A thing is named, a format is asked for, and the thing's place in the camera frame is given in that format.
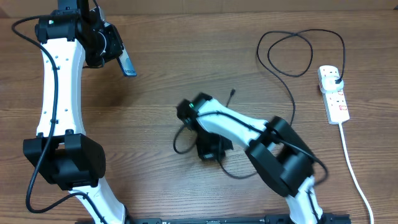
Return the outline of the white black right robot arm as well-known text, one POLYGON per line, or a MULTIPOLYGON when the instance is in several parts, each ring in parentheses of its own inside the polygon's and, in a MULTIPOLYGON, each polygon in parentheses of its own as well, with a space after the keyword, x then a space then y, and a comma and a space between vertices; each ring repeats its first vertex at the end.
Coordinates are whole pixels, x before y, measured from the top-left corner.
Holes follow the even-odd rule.
POLYGON ((292 223, 324 223, 314 188, 314 163, 322 165, 286 120, 270 121, 237 113, 205 93, 182 100, 177 118, 198 134, 197 146, 217 158, 223 143, 245 149, 251 164, 265 184, 285 198, 292 223))

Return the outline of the blue Galaxy smartphone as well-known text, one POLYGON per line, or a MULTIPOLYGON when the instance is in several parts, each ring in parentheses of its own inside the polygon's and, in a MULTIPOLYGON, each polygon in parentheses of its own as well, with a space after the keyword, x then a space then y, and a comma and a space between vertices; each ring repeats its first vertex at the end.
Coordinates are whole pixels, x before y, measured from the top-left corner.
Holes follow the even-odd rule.
POLYGON ((118 63, 126 77, 136 77, 136 70, 131 62, 126 48, 122 50, 122 54, 118 57, 118 63))

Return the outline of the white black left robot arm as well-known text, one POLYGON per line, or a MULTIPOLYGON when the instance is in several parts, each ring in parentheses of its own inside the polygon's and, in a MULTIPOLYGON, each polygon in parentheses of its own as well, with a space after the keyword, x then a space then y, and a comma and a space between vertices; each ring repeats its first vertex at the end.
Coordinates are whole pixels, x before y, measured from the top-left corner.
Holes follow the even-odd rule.
POLYGON ((86 135, 81 113, 81 75, 117 60, 127 77, 136 75, 117 28, 99 6, 88 1, 59 1, 48 15, 36 17, 32 43, 42 53, 44 87, 36 135, 23 142, 23 153, 34 166, 25 205, 31 213, 38 176, 75 197, 92 223, 131 223, 127 208, 106 181, 103 147, 86 135))

